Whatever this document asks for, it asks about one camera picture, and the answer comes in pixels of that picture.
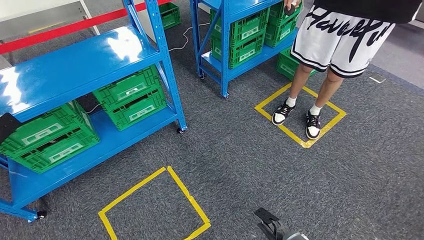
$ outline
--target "person's hand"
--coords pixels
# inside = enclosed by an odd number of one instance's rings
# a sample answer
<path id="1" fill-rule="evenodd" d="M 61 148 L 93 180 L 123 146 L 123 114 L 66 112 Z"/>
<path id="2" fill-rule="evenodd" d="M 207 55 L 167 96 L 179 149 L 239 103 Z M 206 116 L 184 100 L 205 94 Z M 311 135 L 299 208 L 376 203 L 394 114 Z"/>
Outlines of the person's hand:
<path id="1" fill-rule="evenodd" d="M 290 9 L 292 9 L 292 2 L 294 2 L 294 1 L 293 0 L 284 0 L 284 6 L 286 6 L 287 10 L 289 10 L 289 11 L 290 11 Z M 301 4 L 301 0 L 296 0 L 296 5 L 294 7 L 298 8 L 300 4 Z"/>

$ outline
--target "red barrier rope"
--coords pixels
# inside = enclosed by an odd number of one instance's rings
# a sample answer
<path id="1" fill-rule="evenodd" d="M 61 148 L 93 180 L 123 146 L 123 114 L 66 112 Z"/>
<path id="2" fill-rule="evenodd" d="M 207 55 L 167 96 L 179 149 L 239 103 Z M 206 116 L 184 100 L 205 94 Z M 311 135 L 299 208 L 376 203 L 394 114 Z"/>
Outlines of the red barrier rope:
<path id="1" fill-rule="evenodd" d="M 171 0 L 157 0 L 158 5 L 166 4 L 171 2 Z M 146 4 L 144 2 L 135 5 L 135 10 L 137 12 L 145 10 Z M 77 21 L 65 26 L 61 26 L 52 30 L 48 30 L 45 32 L 41 32 L 35 35 L 23 37 L 17 40 L 13 40 L 10 42 L 5 42 L 4 44 L 0 44 L 0 54 L 12 52 L 18 49 L 23 49 L 35 44 L 39 44 L 51 39 L 55 39 L 58 37 L 62 37 L 64 35 L 68 35 L 83 29 L 91 28 L 95 25 L 103 24 L 115 19 L 119 19 L 125 17 L 127 15 L 127 10 L 125 8 L 111 11 L 102 15 L 95 16 L 93 18 L 88 18 L 82 21 Z"/>

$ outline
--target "blue metal shelf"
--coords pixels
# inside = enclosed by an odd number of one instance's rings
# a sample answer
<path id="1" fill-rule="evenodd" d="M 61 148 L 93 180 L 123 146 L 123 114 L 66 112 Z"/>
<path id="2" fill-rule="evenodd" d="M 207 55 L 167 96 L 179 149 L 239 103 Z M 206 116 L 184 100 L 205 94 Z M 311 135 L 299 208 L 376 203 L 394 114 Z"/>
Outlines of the blue metal shelf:
<path id="1" fill-rule="evenodd" d="M 134 1 L 122 3 L 130 26 L 1 70 L 0 116 L 10 113 L 25 122 L 150 65 L 158 68 L 171 101 L 124 131 L 118 131 L 104 111 L 92 115 L 100 143 L 43 174 L 0 156 L 1 167 L 9 170 L 12 193 L 12 202 L 0 199 L 0 212 L 32 222 L 38 213 L 26 205 L 174 121 L 182 131 L 187 129 L 156 0 L 146 1 L 146 8 L 157 49 L 141 27 Z"/>
<path id="2" fill-rule="evenodd" d="M 275 48 L 264 45 L 262 52 L 250 59 L 249 61 L 243 63 L 242 65 L 228 70 L 228 78 L 231 80 L 237 78 L 238 76 L 244 74 L 245 72 L 251 70 L 252 68 L 258 66 L 259 64 L 265 62 L 266 60 L 272 58 L 277 55 L 282 50 L 290 47 L 293 44 L 293 41 L 297 34 L 297 29 L 290 36 L 288 36 L 285 40 L 283 40 L 280 44 L 278 44 Z M 208 62 L 212 67 L 218 70 L 221 73 L 221 61 L 214 58 L 211 52 L 204 53 L 201 56 L 206 62 Z"/>
<path id="3" fill-rule="evenodd" d="M 221 0 L 202 0 L 202 3 L 217 10 L 220 8 Z M 229 19 L 230 23 L 249 15 L 255 14 L 263 9 L 269 8 L 281 0 L 229 0 Z"/>
<path id="4" fill-rule="evenodd" d="M 215 80 L 221 86 L 221 95 L 228 98 L 228 83 L 241 74 L 249 71 L 257 65 L 263 63 L 269 58 L 277 55 L 281 50 L 287 48 L 293 43 L 296 33 L 281 42 L 276 48 L 263 46 L 262 53 L 250 59 L 244 64 L 234 68 L 229 68 L 229 39 L 231 23 L 255 14 L 263 9 L 269 8 L 271 5 L 277 4 L 281 0 L 192 0 L 190 5 L 191 10 L 191 25 L 193 27 L 193 45 L 196 60 L 196 71 L 200 78 L 205 76 L 205 73 Z M 199 31 L 198 4 L 204 3 L 216 10 L 216 15 L 210 23 L 209 30 L 201 42 Z M 221 18 L 221 52 L 222 61 L 219 61 L 211 56 L 210 52 L 203 54 L 205 46 L 211 36 L 212 30 L 218 19 Z M 208 63 L 213 68 L 218 70 L 220 76 L 214 75 L 204 63 Z"/>
<path id="5" fill-rule="evenodd" d="M 37 174 L 15 161 L 10 161 L 10 187 L 12 205 L 22 208 L 52 189 L 76 178 L 108 158 L 139 142 L 143 138 L 177 120 L 178 115 L 168 106 L 133 126 L 118 131 L 104 111 L 91 116 L 100 143 L 65 161 L 62 164 Z"/>
<path id="6" fill-rule="evenodd" d="M 0 70 L 0 116 L 11 113 L 25 122 L 161 57 L 131 25 L 35 57 Z"/>

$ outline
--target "black shirt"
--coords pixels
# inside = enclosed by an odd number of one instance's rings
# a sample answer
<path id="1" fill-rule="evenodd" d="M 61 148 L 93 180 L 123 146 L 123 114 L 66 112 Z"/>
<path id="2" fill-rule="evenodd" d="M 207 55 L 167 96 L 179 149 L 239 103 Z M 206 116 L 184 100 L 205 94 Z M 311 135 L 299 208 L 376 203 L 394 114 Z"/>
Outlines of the black shirt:
<path id="1" fill-rule="evenodd" d="M 315 0 L 325 10 L 395 24 L 410 22 L 423 0 Z"/>

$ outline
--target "white sock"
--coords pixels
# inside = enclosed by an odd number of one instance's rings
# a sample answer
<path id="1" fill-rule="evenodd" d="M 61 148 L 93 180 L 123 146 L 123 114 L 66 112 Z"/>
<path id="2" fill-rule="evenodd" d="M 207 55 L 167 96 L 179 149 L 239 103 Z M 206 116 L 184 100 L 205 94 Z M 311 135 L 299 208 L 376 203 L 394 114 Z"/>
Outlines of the white sock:
<path id="1" fill-rule="evenodd" d="M 317 107 L 315 104 L 310 108 L 309 112 L 310 114 L 314 116 L 320 115 L 322 107 Z"/>
<path id="2" fill-rule="evenodd" d="M 298 99 L 297 97 L 295 98 L 291 98 L 288 97 L 287 100 L 285 101 L 285 103 L 290 107 L 293 108 L 296 105 L 296 99 Z"/>

